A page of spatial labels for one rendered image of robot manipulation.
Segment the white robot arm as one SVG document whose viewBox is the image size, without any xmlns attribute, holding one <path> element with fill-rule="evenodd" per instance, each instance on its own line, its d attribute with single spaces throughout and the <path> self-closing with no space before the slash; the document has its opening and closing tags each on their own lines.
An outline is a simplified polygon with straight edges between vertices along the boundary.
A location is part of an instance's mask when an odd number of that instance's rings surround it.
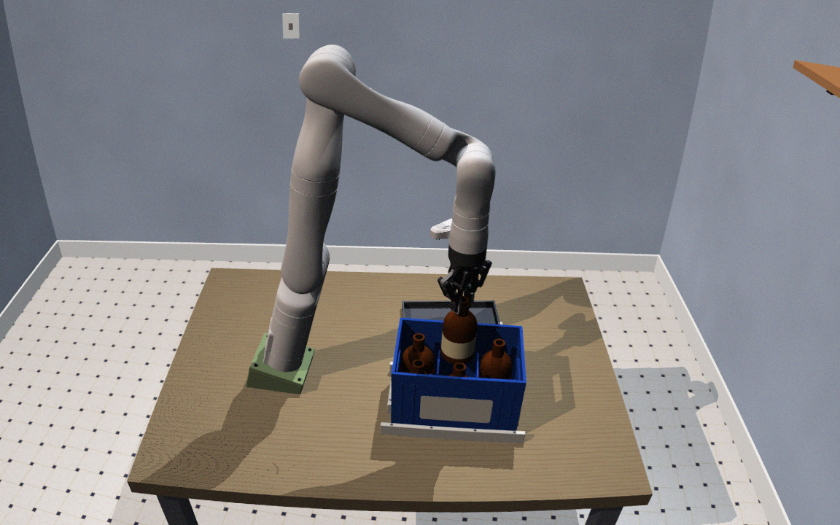
<svg viewBox="0 0 840 525">
<path fill-rule="evenodd" d="M 433 162 L 446 157 L 443 160 L 454 164 L 453 216 L 433 226 L 430 237 L 449 238 L 450 247 L 462 254 L 479 254 L 487 248 L 494 189 L 489 147 L 422 109 L 371 90 L 355 74 L 352 56 L 337 44 L 314 51 L 300 71 L 306 117 L 292 162 L 283 280 L 263 359 L 276 371 L 292 372 L 301 366 L 329 267 L 324 232 L 339 185 L 344 115 L 392 136 Z"/>
</svg>

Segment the blue crate with dividers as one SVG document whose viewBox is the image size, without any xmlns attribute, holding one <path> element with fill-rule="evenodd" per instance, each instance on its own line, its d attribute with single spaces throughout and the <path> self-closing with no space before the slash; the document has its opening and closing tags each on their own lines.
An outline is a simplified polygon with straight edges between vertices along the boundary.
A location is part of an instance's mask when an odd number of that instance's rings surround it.
<svg viewBox="0 0 840 525">
<path fill-rule="evenodd" d="M 401 373 L 401 356 L 413 345 L 414 333 L 423 333 L 424 345 L 432 350 L 434 375 Z M 474 357 L 464 364 L 469 378 L 449 376 L 454 364 L 441 356 L 441 333 L 443 320 L 420 319 L 394 347 L 392 423 L 517 431 L 526 391 L 522 326 L 478 323 Z M 504 352 L 513 363 L 510 380 L 479 378 L 481 357 L 496 339 L 505 342 Z"/>
</svg>

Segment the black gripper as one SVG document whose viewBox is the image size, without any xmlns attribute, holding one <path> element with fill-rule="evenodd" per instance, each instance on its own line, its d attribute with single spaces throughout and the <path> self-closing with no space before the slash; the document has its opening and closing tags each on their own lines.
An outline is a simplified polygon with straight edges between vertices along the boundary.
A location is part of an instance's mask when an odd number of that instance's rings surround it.
<svg viewBox="0 0 840 525">
<path fill-rule="evenodd" d="M 462 254 L 455 252 L 450 245 L 448 246 L 448 258 L 451 263 L 448 273 L 445 278 L 440 277 L 437 282 L 439 282 L 444 296 L 452 301 L 452 311 L 460 314 L 463 292 L 465 297 L 469 297 L 470 307 L 472 307 L 475 292 L 486 281 L 492 262 L 486 259 L 486 251 L 479 254 Z M 480 280 L 479 275 L 481 275 Z"/>
</svg>

